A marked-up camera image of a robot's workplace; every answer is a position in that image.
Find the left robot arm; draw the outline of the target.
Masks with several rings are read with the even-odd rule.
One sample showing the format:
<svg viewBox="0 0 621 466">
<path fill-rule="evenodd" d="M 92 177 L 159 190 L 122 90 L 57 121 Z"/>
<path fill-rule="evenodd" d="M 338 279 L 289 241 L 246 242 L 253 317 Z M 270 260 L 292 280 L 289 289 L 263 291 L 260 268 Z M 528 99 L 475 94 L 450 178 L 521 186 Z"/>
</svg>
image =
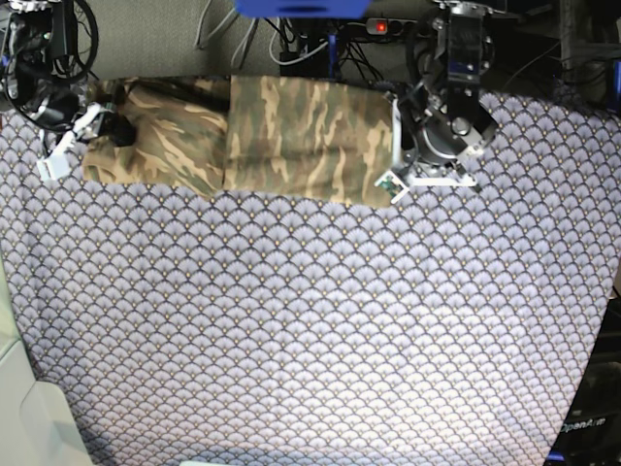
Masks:
<svg viewBox="0 0 621 466">
<path fill-rule="evenodd" d="M 402 28 L 409 82 L 392 91 L 393 165 L 376 180 L 393 203 L 419 186 L 479 191 L 466 168 L 494 141 L 498 124 L 480 102 L 495 46 L 487 1 L 439 1 Z"/>
</svg>

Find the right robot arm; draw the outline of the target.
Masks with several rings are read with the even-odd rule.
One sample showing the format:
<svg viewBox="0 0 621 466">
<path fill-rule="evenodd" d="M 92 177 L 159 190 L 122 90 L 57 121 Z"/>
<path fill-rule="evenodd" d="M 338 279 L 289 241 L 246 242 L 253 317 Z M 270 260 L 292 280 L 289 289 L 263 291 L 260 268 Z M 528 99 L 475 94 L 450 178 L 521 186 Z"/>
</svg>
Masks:
<svg viewBox="0 0 621 466">
<path fill-rule="evenodd" d="M 77 86 L 93 75 L 99 28 L 86 1 L 1 3 L 1 110 L 39 128 L 49 155 L 108 137 L 117 147 L 135 142 L 136 129 L 113 97 L 85 104 Z"/>
</svg>

